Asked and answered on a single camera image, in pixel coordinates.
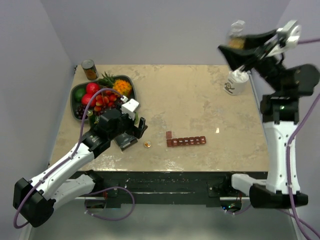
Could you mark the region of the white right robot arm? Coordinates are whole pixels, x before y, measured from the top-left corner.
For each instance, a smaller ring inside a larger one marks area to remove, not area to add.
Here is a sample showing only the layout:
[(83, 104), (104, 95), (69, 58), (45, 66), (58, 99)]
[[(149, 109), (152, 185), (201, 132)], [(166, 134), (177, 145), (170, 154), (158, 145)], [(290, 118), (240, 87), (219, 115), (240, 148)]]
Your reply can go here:
[(222, 185), (227, 196), (233, 197), (239, 191), (246, 194), (254, 208), (290, 209), (308, 203), (297, 178), (295, 135), (302, 126), (299, 100), (314, 93), (320, 72), (312, 64), (292, 68), (283, 65), (284, 53), (298, 45), (300, 36), (301, 26), (290, 21), (282, 28), (242, 36), (241, 47), (218, 47), (231, 70), (255, 70), (273, 89), (260, 102), (269, 152), (267, 178), (259, 180), (235, 173)]

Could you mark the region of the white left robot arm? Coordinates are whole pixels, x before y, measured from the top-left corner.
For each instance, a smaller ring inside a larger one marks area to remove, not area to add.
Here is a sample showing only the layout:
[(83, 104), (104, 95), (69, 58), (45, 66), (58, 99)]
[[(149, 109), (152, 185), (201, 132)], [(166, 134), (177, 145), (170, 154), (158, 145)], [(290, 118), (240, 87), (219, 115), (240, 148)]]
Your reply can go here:
[(16, 229), (43, 225), (61, 205), (81, 195), (99, 196), (104, 184), (84, 174), (68, 179), (81, 167), (96, 159), (111, 146), (111, 141), (126, 133), (140, 139), (148, 126), (135, 111), (110, 109), (98, 123), (81, 132), (79, 141), (60, 160), (30, 180), (19, 179), (14, 185), (13, 207)]

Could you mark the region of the clear pill bottle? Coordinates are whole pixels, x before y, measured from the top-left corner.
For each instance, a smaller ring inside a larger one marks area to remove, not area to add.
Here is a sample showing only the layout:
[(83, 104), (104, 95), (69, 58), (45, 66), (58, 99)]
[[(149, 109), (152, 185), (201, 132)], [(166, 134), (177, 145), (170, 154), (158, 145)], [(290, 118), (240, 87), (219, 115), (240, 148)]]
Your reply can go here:
[(245, 29), (246, 22), (243, 20), (236, 20), (230, 26), (230, 30), (227, 34), (226, 44), (230, 48), (243, 49), (245, 40), (243, 38), (243, 31)]

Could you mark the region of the red weekly pill organizer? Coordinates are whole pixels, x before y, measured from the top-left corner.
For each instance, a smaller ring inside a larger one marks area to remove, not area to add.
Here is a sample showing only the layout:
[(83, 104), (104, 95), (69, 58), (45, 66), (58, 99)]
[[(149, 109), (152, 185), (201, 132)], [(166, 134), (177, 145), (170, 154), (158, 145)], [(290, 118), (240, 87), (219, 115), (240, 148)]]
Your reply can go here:
[(168, 148), (199, 146), (207, 143), (205, 136), (178, 137), (174, 138), (171, 131), (165, 133), (166, 146)]

